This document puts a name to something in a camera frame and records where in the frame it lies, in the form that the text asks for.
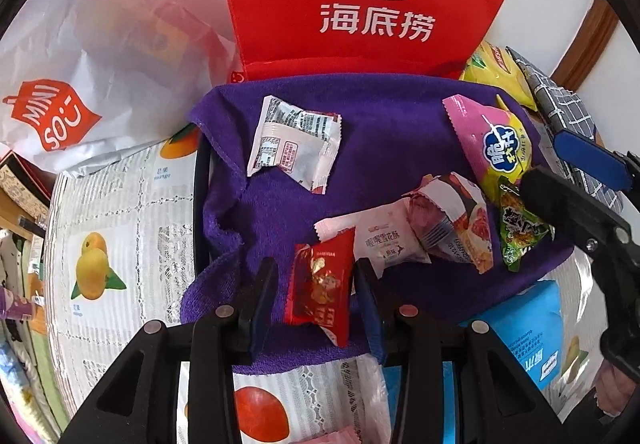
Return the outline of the right hand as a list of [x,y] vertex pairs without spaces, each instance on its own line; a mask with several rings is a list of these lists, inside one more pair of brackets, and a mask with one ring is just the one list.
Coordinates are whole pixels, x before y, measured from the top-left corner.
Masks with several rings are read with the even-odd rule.
[[604,360],[593,383],[598,407],[611,417],[624,411],[638,383],[634,382],[608,360]]

